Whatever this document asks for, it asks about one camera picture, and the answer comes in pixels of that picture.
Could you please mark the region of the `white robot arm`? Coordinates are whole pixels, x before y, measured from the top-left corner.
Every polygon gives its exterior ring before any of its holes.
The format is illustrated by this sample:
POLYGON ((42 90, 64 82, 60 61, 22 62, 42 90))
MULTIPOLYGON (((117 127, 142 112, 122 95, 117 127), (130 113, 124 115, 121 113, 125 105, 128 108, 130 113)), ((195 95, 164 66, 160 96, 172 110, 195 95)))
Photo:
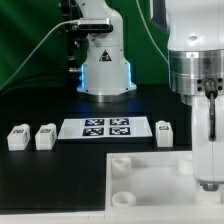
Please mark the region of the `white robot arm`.
MULTIPOLYGON (((77 91, 98 101, 136 89, 123 53, 123 20, 105 0, 76 0, 89 50, 77 91)), ((224 184, 224 0, 150 0, 169 32, 169 86, 192 107, 193 174, 206 191, 224 184)))

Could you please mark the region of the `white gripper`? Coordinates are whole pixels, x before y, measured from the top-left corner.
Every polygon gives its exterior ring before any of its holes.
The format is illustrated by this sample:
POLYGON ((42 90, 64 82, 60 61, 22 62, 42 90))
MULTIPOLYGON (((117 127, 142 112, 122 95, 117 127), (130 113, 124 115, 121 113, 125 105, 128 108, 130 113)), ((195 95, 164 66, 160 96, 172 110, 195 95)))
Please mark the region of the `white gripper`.
POLYGON ((205 191, 224 184, 224 96, 215 99, 215 139, 210 135, 209 100, 195 96, 191 115, 193 174, 205 191))

